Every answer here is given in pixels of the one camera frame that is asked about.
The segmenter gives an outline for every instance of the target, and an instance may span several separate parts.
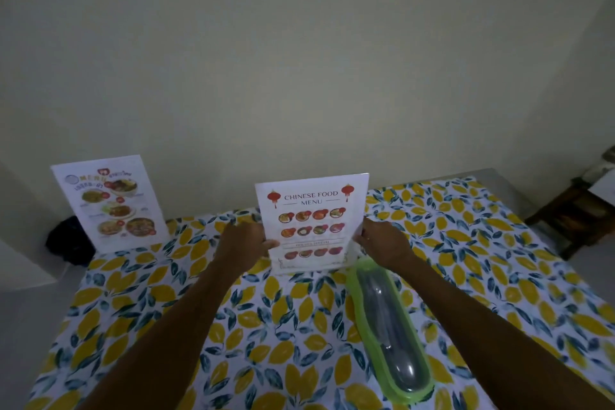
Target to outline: clear lid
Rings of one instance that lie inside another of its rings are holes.
[[[363,293],[367,323],[380,343],[396,386],[404,392],[424,389],[431,378],[422,345],[410,329],[408,313],[387,271],[358,268],[357,280]]]

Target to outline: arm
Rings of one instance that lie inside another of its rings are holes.
[[[388,222],[365,219],[356,241],[417,291],[498,408],[614,408],[548,351],[442,279]]]
[[[277,246],[277,242],[264,240],[261,224],[228,225],[207,269],[118,360],[80,410],[175,410],[222,298],[240,275]]]

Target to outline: menu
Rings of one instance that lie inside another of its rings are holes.
[[[358,251],[369,174],[256,184],[274,274],[349,266]]]
[[[99,252],[169,240],[141,156],[60,164],[51,170]]]

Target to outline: tablecloth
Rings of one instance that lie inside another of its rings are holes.
[[[478,181],[370,190],[365,212],[391,221],[438,273],[613,398],[615,312]],[[257,209],[174,219],[164,246],[95,257],[27,409],[76,406],[196,280],[226,224],[259,219]],[[374,377],[344,271],[270,274],[264,258],[228,290],[178,408],[400,409]],[[492,408],[425,303],[394,278],[436,383],[416,407]]]

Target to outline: hand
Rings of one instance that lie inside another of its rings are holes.
[[[227,224],[220,238],[214,261],[234,275],[235,280],[250,270],[267,250],[279,246],[276,240],[265,240],[263,224]]]
[[[416,258],[404,234],[390,222],[374,222],[364,217],[363,232],[354,241],[380,266],[394,272]]]

